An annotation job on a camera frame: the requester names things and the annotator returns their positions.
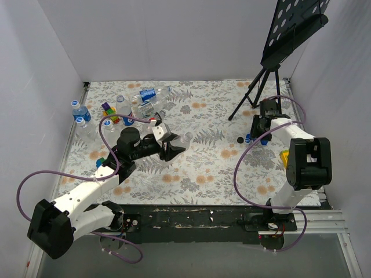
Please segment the Pocari Sweat plastic bottle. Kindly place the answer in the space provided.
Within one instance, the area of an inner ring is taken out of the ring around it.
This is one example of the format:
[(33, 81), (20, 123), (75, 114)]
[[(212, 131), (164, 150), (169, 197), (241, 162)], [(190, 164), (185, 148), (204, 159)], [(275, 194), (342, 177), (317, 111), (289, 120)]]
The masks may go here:
[(86, 106), (81, 106), (79, 108), (72, 109), (72, 115), (76, 120), (78, 117), (82, 117), (86, 122), (90, 122), (92, 117)]

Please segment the tall clear plastic bottle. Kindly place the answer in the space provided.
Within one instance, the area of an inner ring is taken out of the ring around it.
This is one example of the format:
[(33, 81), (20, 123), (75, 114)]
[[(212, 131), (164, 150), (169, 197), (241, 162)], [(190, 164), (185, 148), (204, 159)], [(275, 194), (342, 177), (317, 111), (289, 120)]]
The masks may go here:
[(185, 151), (187, 151), (191, 145), (193, 139), (193, 134), (191, 132), (187, 132), (185, 134), (181, 134), (177, 136), (175, 139), (173, 139), (170, 144), (173, 147), (180, 147), (184, 148)]

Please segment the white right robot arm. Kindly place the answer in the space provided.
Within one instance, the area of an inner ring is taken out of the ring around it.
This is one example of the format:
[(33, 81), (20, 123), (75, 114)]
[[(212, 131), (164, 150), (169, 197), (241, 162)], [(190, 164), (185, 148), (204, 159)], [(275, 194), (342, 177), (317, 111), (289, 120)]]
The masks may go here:
[(268, 200), (271, 210), (262, 216), (263, 225), (273, 231), (283, 224), (282, 215), (291, 213), (311, 191), (331, 182), (331, 149), (327, 138), (310, 135), (282, 114), (274, 99), (261, 101), (259, 107), (260, 114), (253, 117), (250, 139), (269, 142), (276, 136), (289, 148), (287, 181)]

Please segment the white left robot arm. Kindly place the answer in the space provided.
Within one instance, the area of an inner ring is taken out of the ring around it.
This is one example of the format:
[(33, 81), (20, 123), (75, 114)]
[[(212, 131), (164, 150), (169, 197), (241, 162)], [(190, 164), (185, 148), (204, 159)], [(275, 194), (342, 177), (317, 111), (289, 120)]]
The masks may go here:
[(90, 181), (49, 202), (41, 200), (34, 209), (27, 236), (52, 259), (60, 258), (80, 237), (100, 228), (117, 232), (123, 228), (124, 212), (120, 205), (105, 201), (90, 208), (104, 193), (124, 182), (136, 169), (136, 161), (158, 155), (165, 162), (174, 161), (185, 152), (193, 135), (177, 135), (166, 124), (152, 128), (144, 138), (134, 127), (121, 131), (113, 153), (102, 163)]

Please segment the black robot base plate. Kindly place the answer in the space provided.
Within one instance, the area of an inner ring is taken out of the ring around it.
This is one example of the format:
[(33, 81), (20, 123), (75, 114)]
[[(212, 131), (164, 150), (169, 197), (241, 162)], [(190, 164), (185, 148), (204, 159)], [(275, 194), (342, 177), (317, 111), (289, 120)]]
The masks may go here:
[(260, 233), (283, 236), (297, 231), (293, 214), (268, 215), (252, 206), (122, 206), (123, 227), (116, 231), (136, 244), (240, 242), (260, 244)]

